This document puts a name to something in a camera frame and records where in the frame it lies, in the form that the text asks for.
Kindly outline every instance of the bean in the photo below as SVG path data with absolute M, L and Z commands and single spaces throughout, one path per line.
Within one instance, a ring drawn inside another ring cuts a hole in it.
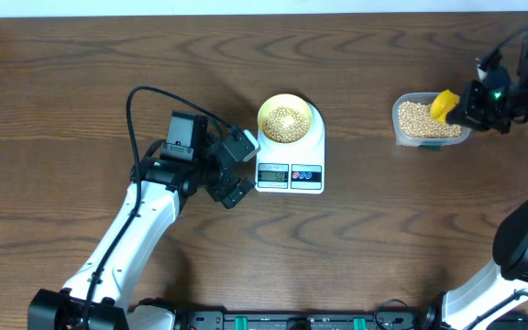
M 416 138 L 457 138 L 461 126 L 440 123 L 430 117 L 431 105 L 405 101 L 399 106 L 399 122 L 404 133 Z
M 268 138 L 282 143 L 303 138 L 307 134 L 307 128 L 305 116 L 285 106 L 272 110 L 262 125 L 262 131 Z

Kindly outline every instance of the wood grain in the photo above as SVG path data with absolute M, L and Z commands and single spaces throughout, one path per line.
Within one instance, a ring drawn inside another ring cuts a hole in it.
M 528 124 L 430 151 L 395 145 L 391 107 L 405 93 L 461 92 L 474 59 L 527 22 L 528 13 L 0 19 L 0 329 L 25 328 L 38 289 L 59 289 L 113 221 L 132 164 L 125 100 L 139 84 L 252 131 L 271 95 L 306 96 L 326 124 L 327 183 L 319 196 L 254 191 L 232 211 L 198 192 L 134 302 L 362 310 L 390 298 L 419 306 L 455 288 L 528 198 Z M 187 109 L 137 96 L 141 148 L 166 135 L 172 110 Z

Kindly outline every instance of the digital kitchen scale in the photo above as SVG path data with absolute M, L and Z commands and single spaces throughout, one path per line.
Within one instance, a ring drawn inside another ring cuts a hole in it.
M 322 193 L 325 188 L 325 123 L 311 108 L 309 131 L 292 143 L 279 143 L 258 129 L 256 189 L 264 193 Z

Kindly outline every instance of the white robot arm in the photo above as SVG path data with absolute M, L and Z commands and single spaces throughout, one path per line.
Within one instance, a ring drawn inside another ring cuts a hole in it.
M 214 120 L 173 112 L 166 140 L 152 144 L 140 161 L 130 115 L 131 99 L 138 90 L 165 94 Z M 121 210 L 96 250 L 62 290 L 40 290 L 36 295 L 29 308 L 28 329 L 64 329 L 65 325 L 85 330 L 119 329 L 127 324 L 129 329 L 171 329 L 173 316 L 164 309 L 140 306 L 127 320 L 125 317 L 152 250 L 199 187 L 225 208 L 233 208 L 254 187 L 252 180 L 242 181 L 234 173 L 239 163 L 259 151 L 259 143 L 249 131 L 230 126 L 179 96 L 146 86 L 132 91 L 126 114 L 135 166 Z M 209 120 L 219 138 L 207 132 Z M 226 126 L 225 138 L 215 120 Z M 158 149 L 159 158 L 154 158 Z
M 71 297 L 86 299 L 92 272 L 123 227 L 135 201 L 136 184 L 132 183 L 127 188 L 119 214 L 93 254 L 76 275 L 64 284 L 63 288 L 70 290 Z M 127 310 L 134 287 L 152 250 L 180 212 L 179 195 L 167 190 L 164 184 L 143 181 L 141 201 L 137 211 L 139 218 L 132 222 L 104 265 L 105 271 L 94 292 L 94 303 L 113 299 L 114 306 Z
M 476 129 L 494 127 L 506 133 L 509 128 L 506 126 L 506 121 L 494 121 L 489 117 L 489 122 L 485 126 L 468 125 L 467 121 L 482 124 L 487 120 L 484 115 L 478 117 L 478 111 L 481 114 L 487 111 L 490 114 L 504 111 L 506 119 L 511 116 L 509 115 L 511 112 L 528 118 L 528 36 L 524 40 L 518 70 L 521 80 L 518 85 L 506 88 L 507 75 L 502 71 L 503 68 L 498 66 L 499 60 L 500 54 L 497 50 L 487 58 L 490 67 L 482 70 L 478 66 L 478 75 L 483 84 L 476 82 L 470 84 L 462 95 L 456 113 L 448 115 L 448 122 L 456 120 L 461 125 Z M 496 65 L 491 68 L 490 63 L 494 61 Z M 487 72 L 495 74 L 491 82 L 487 81 L 490 78 Z M 487 101 L 486 94 L 500 100 Z M 467 101 L 468 99 L 482 101 L 470 102 Z M 493 256 L 494 259 L 468 282 L 442 297 L 439 302 L 441 309 L 437 311 L 439 319 L 434 328 L 484 330 L 500 316 L 528 301 L 528 201 L 500 226 L 494 241 Z

